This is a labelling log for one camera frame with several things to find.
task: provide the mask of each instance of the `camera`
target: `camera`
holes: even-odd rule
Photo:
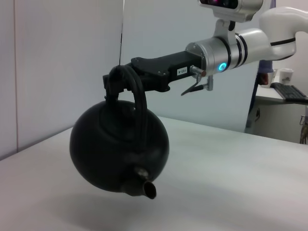
[[[263,0],[199,0],[199,4],[211,8],[218,18],[243,23],[252,20]]]

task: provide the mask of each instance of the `keyboard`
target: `keyboard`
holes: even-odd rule
[[[294,86],[272,83],[270,87],[274,88],[287,102],[308,103],[307,96]]]

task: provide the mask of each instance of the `blue indicator light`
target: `blue indicator light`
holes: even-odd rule
[[[226,68],[227,68],[227,64],[226,64],[226,63],[222,63],[222,64],[219,65],[218,71],[223,71],[223,70],[225,70]]]

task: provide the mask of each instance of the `black teapot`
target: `black teapot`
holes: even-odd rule
[[[118,100],[109,88],[128,84],[135,103]],[[153,181],[169,154],[166,129],[147,109],[142,82],[130,66],[115,67],[105,83],[106,101],[87,110],[76,122],[70,154],[79,173],[106,191],[156,197]]]

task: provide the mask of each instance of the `kettle spout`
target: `kettle spout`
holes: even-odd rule
[[[146,196],[156,198],[156,187],[150,181],[128,180],[122,186],[122,192],[130,196]]]

